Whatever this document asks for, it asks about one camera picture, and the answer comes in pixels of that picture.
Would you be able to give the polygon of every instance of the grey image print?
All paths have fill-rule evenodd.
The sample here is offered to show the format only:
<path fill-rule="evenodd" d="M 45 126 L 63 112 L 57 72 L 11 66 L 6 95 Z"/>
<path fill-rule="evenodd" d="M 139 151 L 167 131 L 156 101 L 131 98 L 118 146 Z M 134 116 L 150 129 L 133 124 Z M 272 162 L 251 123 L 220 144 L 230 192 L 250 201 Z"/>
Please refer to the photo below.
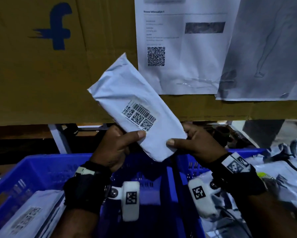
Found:
<path fill-rule="evenodd" d="M 187 22 L 185 34 L 223 33 L 225 22 Z"/>
<path fill-rule="evenodd" d="M 241 0 L 217 97 L 287 98 L 297 84 L 297 0 Z"/>

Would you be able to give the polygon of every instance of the blue logo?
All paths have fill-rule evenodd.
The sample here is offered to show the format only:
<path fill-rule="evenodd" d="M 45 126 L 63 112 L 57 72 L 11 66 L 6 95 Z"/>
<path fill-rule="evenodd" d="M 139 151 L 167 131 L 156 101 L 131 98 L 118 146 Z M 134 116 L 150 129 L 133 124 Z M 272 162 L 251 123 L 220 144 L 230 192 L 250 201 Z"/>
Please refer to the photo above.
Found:
<path fill-rule="evenodd" d="M 69 29 L 62 27 L 62 17 L 68 14 L 72 14 L 70 5 L 66 2 L 58 3 L 49 14 L 50 29 L 34 29 L 40 36 L 32 38 L 52 39 L 54 50 L 64 50 L 65 39 L 70 38 L 71 33 Z"/>

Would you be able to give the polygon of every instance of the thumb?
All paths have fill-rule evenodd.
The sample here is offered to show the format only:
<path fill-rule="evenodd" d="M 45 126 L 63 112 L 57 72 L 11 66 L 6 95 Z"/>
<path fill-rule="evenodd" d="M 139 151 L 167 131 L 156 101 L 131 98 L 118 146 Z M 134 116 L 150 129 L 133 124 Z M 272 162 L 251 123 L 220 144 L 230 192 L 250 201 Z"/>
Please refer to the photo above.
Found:
<path fill-rule="evenodd" d="M 145 131 L 133 131 L 128 132 L 125 135 L 119 137 L 117 141 L 118 149 L 126 148 L 128 145 L 137 142 L 146 136 Z"/>
<path fill-rule="evenodd" d="M 194 142 L 188 139 L 169 139 L 166 144 L 173 148 L 195 151 Z"/>

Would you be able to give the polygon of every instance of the white polybag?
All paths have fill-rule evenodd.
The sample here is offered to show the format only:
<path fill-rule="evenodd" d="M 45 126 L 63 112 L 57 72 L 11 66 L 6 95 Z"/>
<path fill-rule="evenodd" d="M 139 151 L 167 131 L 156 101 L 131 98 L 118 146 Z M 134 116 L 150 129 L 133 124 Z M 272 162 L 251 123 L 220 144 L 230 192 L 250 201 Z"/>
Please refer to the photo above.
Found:
<path fill-rule="evenodd" d="M 88 91 L 126 132 L 146 131 L 146 138 L 138 143 L 155 161 L 162 162 L 176 151 L 166 146 L 168 139 L 187 137 L 179 120 L 125 53 Z"/>

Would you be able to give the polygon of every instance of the forearm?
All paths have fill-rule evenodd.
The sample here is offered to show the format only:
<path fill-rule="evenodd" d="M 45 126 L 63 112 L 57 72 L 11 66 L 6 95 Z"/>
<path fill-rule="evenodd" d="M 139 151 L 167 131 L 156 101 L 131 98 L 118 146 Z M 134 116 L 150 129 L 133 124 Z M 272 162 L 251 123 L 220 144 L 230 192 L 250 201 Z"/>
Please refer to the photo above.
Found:
<path fill-rule="evenodd" d="M 297 220 L 269 192 L 234 199 L 253 237 L 297 238 Z"/>
<path fill-rule="evenodd" d="M 89 238 L 99 216 L 82 209 L 65 210 L 51 238 Z"/>

